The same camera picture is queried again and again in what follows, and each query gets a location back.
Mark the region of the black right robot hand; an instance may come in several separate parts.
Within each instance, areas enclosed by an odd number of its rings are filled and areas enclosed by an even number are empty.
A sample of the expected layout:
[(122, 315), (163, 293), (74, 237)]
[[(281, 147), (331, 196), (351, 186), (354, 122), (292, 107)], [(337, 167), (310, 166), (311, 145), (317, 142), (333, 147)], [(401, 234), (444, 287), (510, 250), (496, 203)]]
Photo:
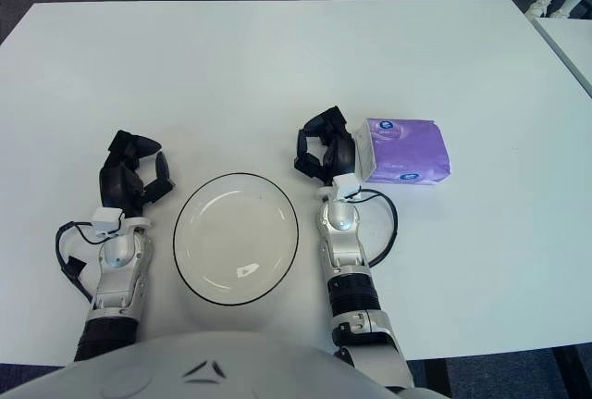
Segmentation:
[[(346, 129), (346, 120), (337, 106), (311, 118), (298, 131), (294, 167), (309, 178), (330, 186), (336, 176), (355, 171), (355, 142)], [(318, 138), (327, 148), (319, 160), (308, 152), (307, 140)]]

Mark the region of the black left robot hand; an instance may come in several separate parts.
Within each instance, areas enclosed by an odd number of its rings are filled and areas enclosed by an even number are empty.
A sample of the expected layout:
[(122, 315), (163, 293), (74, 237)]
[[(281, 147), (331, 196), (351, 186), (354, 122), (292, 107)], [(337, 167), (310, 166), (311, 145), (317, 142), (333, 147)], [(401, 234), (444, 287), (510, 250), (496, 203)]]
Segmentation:
[[(141, 217), (145, 205), (157, 202), (173, 190), (174, 182), (159, 142), (119, 130), (108, 152), (99, 172), (103, 207), (120, 208), (126, 218)], [(145, 185), (137, 169), (141, 158), (152, 155), (155, 155), (156, 178)]]

